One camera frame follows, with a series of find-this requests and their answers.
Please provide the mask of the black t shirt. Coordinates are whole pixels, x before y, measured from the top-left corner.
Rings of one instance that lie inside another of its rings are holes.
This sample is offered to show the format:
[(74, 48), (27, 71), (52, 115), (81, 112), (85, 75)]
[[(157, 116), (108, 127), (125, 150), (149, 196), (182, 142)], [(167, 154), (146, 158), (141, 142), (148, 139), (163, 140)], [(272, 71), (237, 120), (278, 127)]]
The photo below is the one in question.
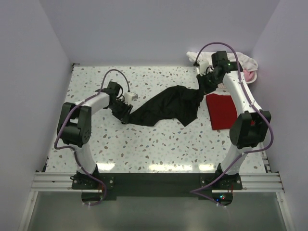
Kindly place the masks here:
[(197, 118), (204, 96), (199, 88), (180, 85), (166, 88), (130, 113), (128, 124), (153, 127), (160, 120), (177, 119), (187, 126)]

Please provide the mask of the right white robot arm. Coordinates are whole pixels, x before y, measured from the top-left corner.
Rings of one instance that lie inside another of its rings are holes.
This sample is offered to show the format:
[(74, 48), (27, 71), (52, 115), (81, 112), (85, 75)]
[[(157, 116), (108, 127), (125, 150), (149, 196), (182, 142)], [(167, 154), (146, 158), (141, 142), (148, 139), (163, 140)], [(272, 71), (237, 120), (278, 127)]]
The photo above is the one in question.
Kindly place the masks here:
[(271, 114), (255, 101), (236, 52), (213, 52), (211, 57), (202, 60), (196, 58), (194, 66), (199, 86), (206, 95), (212, 94), (223, 84), (235, 106), (236, 119), (229, 130), (231, 146), (218, 166), (221, 173), (214, 177), (215, 185), (226, 189), (231, 184), (230, 176), (239, 174), (247, 155), (263, 151), (259, 145), (267, 133), (272, 133), (269, 125)]

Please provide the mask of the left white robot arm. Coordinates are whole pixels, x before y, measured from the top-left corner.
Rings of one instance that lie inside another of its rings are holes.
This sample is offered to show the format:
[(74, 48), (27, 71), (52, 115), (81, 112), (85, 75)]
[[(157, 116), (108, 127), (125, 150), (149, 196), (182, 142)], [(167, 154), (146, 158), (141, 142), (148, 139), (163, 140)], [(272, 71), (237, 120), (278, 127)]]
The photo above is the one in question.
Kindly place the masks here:
[(115, 118), (126, 122), (132, 105), (121, 99), (119, 93), (122, 90), (118, 83), (111, 81), (107, 88), (96, 90), (92, 96), (76, 103), (66, 102), (62, 106), (54, 149), (70, 149), (73, 152), (77, 171), (84, 175), (82, 182), (89, 189), (100, 183), (89, 145), (92, 116), (102, 109), (109, 109)]

